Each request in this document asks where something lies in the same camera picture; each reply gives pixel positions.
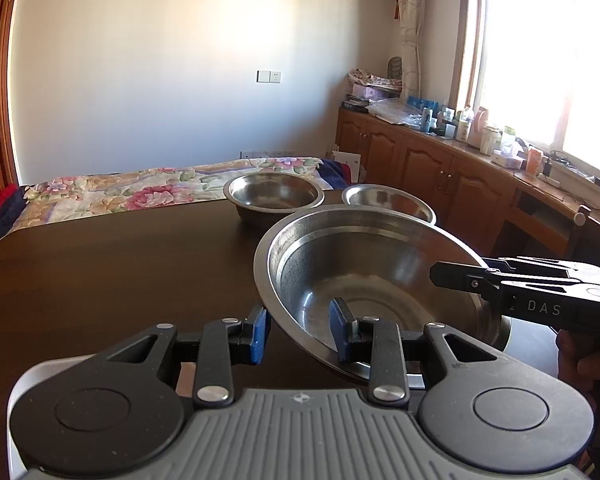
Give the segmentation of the person's right hand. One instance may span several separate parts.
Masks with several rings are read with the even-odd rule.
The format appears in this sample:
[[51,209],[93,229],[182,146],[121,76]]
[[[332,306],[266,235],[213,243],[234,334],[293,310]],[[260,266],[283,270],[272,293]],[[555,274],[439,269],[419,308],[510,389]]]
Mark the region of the person's right hand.
[[561,330],[556,337],[558,348],[558,378],[580,393],[591,393],[600,381],[600,352],[588,356],[575,336]]

